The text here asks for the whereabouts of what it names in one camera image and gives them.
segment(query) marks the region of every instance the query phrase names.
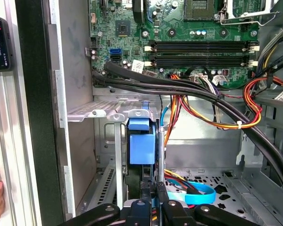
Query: cable tie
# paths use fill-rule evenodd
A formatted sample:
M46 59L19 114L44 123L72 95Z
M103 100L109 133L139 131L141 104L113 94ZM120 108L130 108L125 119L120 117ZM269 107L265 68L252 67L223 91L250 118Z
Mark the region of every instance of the cable tie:
M217 99L212 103L212 105L215 105L219 100L221 100L222 99L222 95L221 94L219 94L218 96L217 96Z
M241 129L242 121L237 121L238 129Z

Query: screw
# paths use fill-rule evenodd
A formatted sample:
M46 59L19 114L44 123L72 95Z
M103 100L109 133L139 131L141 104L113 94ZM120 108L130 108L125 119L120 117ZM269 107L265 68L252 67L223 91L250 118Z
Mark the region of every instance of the screw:
M176 202L174 202L174 201L169 201L168 204L169 204L170 206L175 206L175 205L176 205Z
M142 36L145 38L145 37L148 37L148 35L149 35L149 32L147 32L147 31L143 31L142 32Z
M219 14L215 14L214 15L214 20L219 21L220 20L220 15Z
M255 37L257 34L258 34L257 31L251 31L251 33L250 33L250 35L253 36L253 37Z
M105 211L113 211L114 210L114 208L112 208L112 207L108 207L107 209L105 209Z
M209 208L207 206L201 206L200 209L205 212L209 212Z
M145 203L142 201L142 200L139 200L138 202L137 202L137 205L139 205L139 206L143 206Z

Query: metal bracket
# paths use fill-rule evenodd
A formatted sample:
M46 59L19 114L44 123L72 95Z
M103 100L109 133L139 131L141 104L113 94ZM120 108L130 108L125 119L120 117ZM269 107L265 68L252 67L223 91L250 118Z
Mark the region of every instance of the metal bracket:
M257 23L260 26L265 26L267 23L271 22L275 18L276 14L279 13L278 11L271 12L272 3L273 3L272 0L265 0L265 9L263 11L252 12L252 13L244 12L240 16L235 17L234 14L233 14L233 0L224 0L224 7L219 12L221 14L220 15L220 24L221 25L235 25L235 24L254 24L254 23ZM271 14L273 14L274 16L264 24L261 24L259 21L225 23L225 21L229 21L229 20L245 19L245 18L256 17L256 16L266 16L266 15L271 15Z
M86 57L91 57L91 50L88 47L85 47L85 56Z

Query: capacitor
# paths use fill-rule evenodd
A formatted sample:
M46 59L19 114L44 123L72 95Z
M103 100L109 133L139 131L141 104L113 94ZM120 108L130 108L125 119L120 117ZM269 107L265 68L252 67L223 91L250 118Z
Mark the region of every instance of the capacitor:
M156 18L156 16L157 16L157 11L153 11L152 18L154 19L154 18Z
M172 9L176 9L178 7L178 1L172 2Z

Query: gray metal panel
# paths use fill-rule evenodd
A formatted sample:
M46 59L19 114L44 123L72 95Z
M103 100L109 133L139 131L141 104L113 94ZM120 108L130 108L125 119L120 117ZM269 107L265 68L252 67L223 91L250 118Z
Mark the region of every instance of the gray metal panel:
M88 1L59 0L67 110L92 101Z
M232 104L243 111L244 106L239 102ZM190 105L212 119L213 111L209 102L190 101ZM240 144L240 130L216 129L182 110L166 146L166 167L236 168Z
M153 103L149 110L142 101L93 101L68 112L68 121L81 122L85 118L107 118L109 121L126 121L128 118L150 118L155 121L158 112Z
M67 123L67 110L92 101L90 59L85 56L89 46L88 2L50 0L50 19L57 26L51 28L50 41L58 39L59 67L55 71L60 128L58 149L65 174L68 213L82 199L96 169L93 120L77 125Z
M93 121L68 124L75 207L84 196L96 173Z

